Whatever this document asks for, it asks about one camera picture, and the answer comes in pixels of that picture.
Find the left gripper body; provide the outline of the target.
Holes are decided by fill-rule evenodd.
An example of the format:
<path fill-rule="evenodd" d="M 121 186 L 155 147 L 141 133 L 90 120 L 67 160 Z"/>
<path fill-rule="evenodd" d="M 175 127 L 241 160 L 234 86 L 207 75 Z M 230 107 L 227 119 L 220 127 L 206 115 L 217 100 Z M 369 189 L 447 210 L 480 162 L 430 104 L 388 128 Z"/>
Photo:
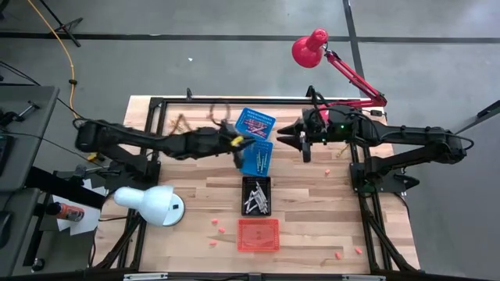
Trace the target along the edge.
<path fill-rule="evenodd" d="M 222 126 L 218 130 L 218 141 L 215 148 L 215 156 L 229 154 L 233 156 L 233 162 L 237 169 L 243 167 L 243 137 L 234 126 Z"/>

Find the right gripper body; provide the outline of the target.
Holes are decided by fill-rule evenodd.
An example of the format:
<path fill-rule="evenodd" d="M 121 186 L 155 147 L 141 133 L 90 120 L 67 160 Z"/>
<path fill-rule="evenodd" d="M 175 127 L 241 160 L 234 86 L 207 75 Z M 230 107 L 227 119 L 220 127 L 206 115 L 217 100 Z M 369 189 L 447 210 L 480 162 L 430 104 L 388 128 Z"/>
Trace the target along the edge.
<path fill-rule="evenodd" d="M 325 108 L 310 108 L 302 111 L 302 133 L 300 143 L 303 162 L 311 161 L 311 146 L 315 143 L 342 142 L 354 136 L 352 108 L 335 105 Z"/>

